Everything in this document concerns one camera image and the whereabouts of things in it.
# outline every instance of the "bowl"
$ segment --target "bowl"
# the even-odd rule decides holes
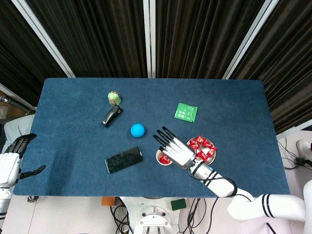
[[[157,152],[156,152],[156,160],[157,160],[157,162],[158,162],[161,166],[169,166],[170,164],[172,164],[172,160],[170,160],[171,162],[168,163],[168,164],[163,164],[163,163],[161,163],[161,162],[159,161],[159,159],[160,159],[160,157],[161,157],[162,155],[163,155],[163,152],[160,151],[160,150],[157,150]]]

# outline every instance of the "black stripe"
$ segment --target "black stripe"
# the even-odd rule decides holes
[[[192,175],[195,176],[195,173],[197,172],[197,170],[199,169],[199,167],[200,167],[201,165],[203,165],[203,163],[204,163],[204,161],[200,162],[200,163],[197,165],[197,167],[196,167],[195,170],[193,171]]]
[[[211,181],[216,177],[217,174],[218,174],[218,172],[216,172],[216,173],[214,174],[214,176],[211,178],[211,180],[209,180],[208,184],[206,185],[207,187],[209,186],[209,184],[211,183]]]
[[[270,218],[270,216],[268,216],[268,213],[265,211],[265,207],[264,207],[264,196],[265,196],[266,194],[264,194],[263,196],[262,196],[262,208],[263,208],[263,211],[264,211],[264,213],[265,213],[265,215],[268,217],[268,218]]]
[[[209,179],[209,177],[210,177],[214,172],[215,172],[215,170],[212,170],[212,171],[210,172],[209,176],[208,176],[206,179]],[[204,183],[204,185],[207,186],[207,184],[209,183],[209,181],[210,181],[210,180],[207,180],[207,181]]]
[[[269,195],[267,196],[267,208],[268,208],[268,211],[269,211],[270,215],[272,216],[272,218],[275,218],[275,217],[273,216],[273,214],[271,213],[270,206],[269,206],[269,196],[270,196],[270,195],[271,195],[271,194],[269,194]]]

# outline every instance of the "green card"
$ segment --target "green card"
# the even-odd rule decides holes
[[[175,112],[175,118],[194,123],[197,113],[197,106],[190,106],[179,103]]]

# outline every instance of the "cable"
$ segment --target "cable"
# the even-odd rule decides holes
[[[186,226],[186,228],[184,229],[184,231],[181,231],[180,230],[180,226],[178,226],[179,227],[179,231],[177,232],[177,234],[178,233],[185,234],[185,232],[187,230],[189,230],[190,234],[194,233],[193,230],[192,230],[193,229],[193,225],[194,225],[194,214],[196,212],[197,205],[198,205],[198,203],[200,201],[200,198],[197,198],[197,202],[195,204],[194,210],[192,211],[194,203],[195,203],[195,200],[196,200],[196,198],[194,198],[194,200],[193,200],[193,202],[191,204],[191,208],[190,208],[190,211],[189,211],[189,214],[188,214],[188,217],[187,217],[187,226]]]
[[[188,172],[188,174],[189,174],[189,176],[190,176],[191,178],[193,178],[193,179],[195,179],[195,180],[199,180],[199,181],[213,181],[213,180],[217,180],[217,179],[225,179],[225,180],[229,181],[229,182],[234,186],[234,191],[233,191],[233,193],[232,193],[231,195],[229,195],[229,197],[236,195],[236,192],[237,192],[237,185],[236,185],[236,183],[234,182],[234,180],[232,180],[232,179],[230,179],[230,178],[224,178],[224,177],[211,178],[211,179],[198,179],[198,178],[196,178],[195,176],[192,175],[191,170],[190,170],[190,169],[191,169],[191,166],[192,166],[192,164],[190,163],[189,166],[188,166],[188,169],[187,169],[187,172]]]
[[[129,230],[131,233],[133,233],[132,231],[132,228],[130,227],[130,222],[129,222],[129,213],[127,211],[127,214],[125,214],[125,217],[122,219],[122,220],[119,220],[117,217],[116,217],[116,211],[118,210],[118,208],[127,208],[125,206],[125,204],[123,203],[123,201],[119,198],[120,202],[121,202],[121,205],[115,207],[115,209],[113,210],[113,207],[111,206],[110,207],[110,211],[111,211],[111,214],[114,218],[114,222],[116,223],[116,226],[117,226],[117,229],[116,229],[116,234],[117,232],[119,231],[119,233],[121,234],[124,234],[125,231],[124,231],[124,226],[128,226],[129,227]]]
[[[203,217],[201,218],[200,222],[199,222],[197,225],[194,226],[194,228],[197,228],[197,227],[201,224],[201,222],[203,221],[203,219],[204,219],[204,217],[205,217],[205,215],[206,215],[207,203],[206,203],[206,200],[205,200],[205,199],[204,199],[204,202],[205,202],[205,212],[204,212],[204,215],[203,215]]]
[[[294,157],[295,160],[298,158],[298,156],[295,155],[293,152],[291,152],[291,151],[289,151],[287,149],[287,137],[284,137],[284,138],[285,138],[285,146],[283,146],[279,141],[277,141],[277,143],[282,147],[282,151],[283,151],[283,154],[285,156],[285,157],[282,157],[282,159],[287,159],[287,160],[291,161],[295,165],[294,167],[286,167],[286,166],[284,166],[284,169],[285,170],[293,170],[293,169],[299,168],[300,166],[296,165],[296,163],[293,160],[287,158],[287,154],[286,153],[288,153],[290,156]],[[312,170],[311,166],[302,166],[302,167],[304,167],[304,168],[306,168],[308,170]]]
[[[251,202],[251,200],[247,196],[245,196],[243,194],[236,194],[235,196],[243,196],[243,197],[247,198]]]
[[[219,197],[217,196],[217,198],[215,199],[214,201],[214,204],[211,208],[211,211],[210,211],[210,222],[209,222],[209,229],[208,231],[206,232],[206,234],[208,234],[210,232],[210,228],[211,228],[211,225],[212,225],[212,222],[213,222],[213,211],[214,211],[214,207],[215,207],[215,204],[216,202],[218,201]]]

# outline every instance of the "green object on floor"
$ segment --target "green object on floor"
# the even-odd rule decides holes
[[[188,104],[179,103],[175,112],[175,118],[194,123],[196,113],[197,106],[190,106]]]
[[[182,198],[179,200],[171,201],[171,207],[173,211],[186,208],[185,199]]]

